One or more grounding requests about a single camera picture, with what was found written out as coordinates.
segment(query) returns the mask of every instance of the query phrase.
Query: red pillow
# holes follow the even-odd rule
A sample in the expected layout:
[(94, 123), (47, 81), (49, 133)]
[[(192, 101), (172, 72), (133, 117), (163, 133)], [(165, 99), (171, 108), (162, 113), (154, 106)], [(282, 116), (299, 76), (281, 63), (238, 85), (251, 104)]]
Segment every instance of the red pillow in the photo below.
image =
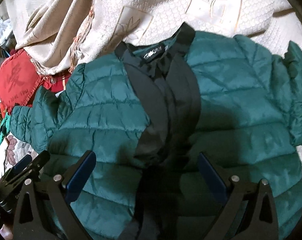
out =
[(0, 67), (0, 100), (11, 114), (13, 107), (28, 106), (37, 88), (48, 82), (48, 76), (39, 75), (24, 49), (7, 58)]

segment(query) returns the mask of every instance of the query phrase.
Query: jacket sleeve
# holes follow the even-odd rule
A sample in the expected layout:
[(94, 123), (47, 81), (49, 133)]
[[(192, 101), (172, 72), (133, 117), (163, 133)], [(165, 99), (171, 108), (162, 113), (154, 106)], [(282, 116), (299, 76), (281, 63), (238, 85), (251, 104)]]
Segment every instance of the jacket sleeve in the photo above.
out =
[(57, 98), (53, 92), (40, 87), (32, 107), (13, 108), (10, 131), (39, 153), (47, 149), (49, 139), (71, 112), (72, 106), (66, 92)]
[(300, 47), (290, 41), (288, 51), (282, 58), (272, 55), (266, 48), (247, 37), (236, 35), (234, 38), (259, 82), (268, 92), (269, 98), (281, 111), (290, 133), (291, 145), (294, 147), (302, 145), (302, 51)]

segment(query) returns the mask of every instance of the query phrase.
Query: metal screw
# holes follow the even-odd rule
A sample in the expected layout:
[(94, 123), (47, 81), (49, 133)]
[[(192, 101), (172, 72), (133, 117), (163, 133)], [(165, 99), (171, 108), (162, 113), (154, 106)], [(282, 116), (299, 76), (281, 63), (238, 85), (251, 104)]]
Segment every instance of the metal screw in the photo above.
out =
[(267, 179), (262, 179), (261, 182), (262, 182), (262, 184), (263, 184), (264, 186), (266, 186), (266, 185), (268, 184)]
[(55, 175), (55, 176), (53, 177), (53, 180), (54, 180), (54, 181), (60, 181), (61, 179), (62, 179), (62, 176), (61, 176), (60, 174)]
[(26, 180), (24, 181), (24, 183), (25, 183), (26, 185), (30, 185), (30, 184), (31, 184), (31, 182), (32, 182), (32, 180), (31, 180), (31, 179), (26, 179)]
[(232, 180), (233, 182), (239, 182), (239, 181), (240, 181), (240, 178), (239, 178), (238, 176), (236, 176), (236, 175), (233, 175), (233, 176), (231, 177), (231, 180)]

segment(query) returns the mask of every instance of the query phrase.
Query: white bedspread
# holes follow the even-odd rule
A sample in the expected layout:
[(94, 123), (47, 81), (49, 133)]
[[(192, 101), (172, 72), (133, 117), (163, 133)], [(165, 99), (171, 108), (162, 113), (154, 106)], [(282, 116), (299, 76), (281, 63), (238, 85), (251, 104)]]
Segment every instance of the white bedspread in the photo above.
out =
[(13, 23), (17, 49), (24, 47), (43, 74), (89, 62), (123, 38), (134, 45), (161, 41), (184, 21), (196, 30), (255, 36), (280, 55), (290, 39), (302, 48), (294, 12), (273, 17), (290, 8), (286, 0), (4, 0), (1, 6)]

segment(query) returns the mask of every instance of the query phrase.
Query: quilted fabric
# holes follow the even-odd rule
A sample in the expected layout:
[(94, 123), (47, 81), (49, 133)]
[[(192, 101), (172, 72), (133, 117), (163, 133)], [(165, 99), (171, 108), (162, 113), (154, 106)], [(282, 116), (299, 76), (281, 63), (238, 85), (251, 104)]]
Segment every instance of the quilted fabric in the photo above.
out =
[[(283, 239), (302, 213), (295, 149), (302, 144), (302, 51), (291, 42), (281, 58), (244, 36), (198, 31), (185, 60), (198, 80), (201, 115), (177, 180), (179, 234), (193, 239), (204, 233), (219, 209), (197, 172), (198, 154), (205, 151), (242, 180), (268, 179)], [(49, 176), (63, 173), (85, 150), (96, 153), (97, 165), (71, 206), (94, 239), (116, 239), (134, 212), (141, 169), (133, 156), (148, 124), (112, 53), (78, 65), (58, 98), (41, 87), (32, 108), (14, 107), (10, 131), (37, 152), (49, 150)]]

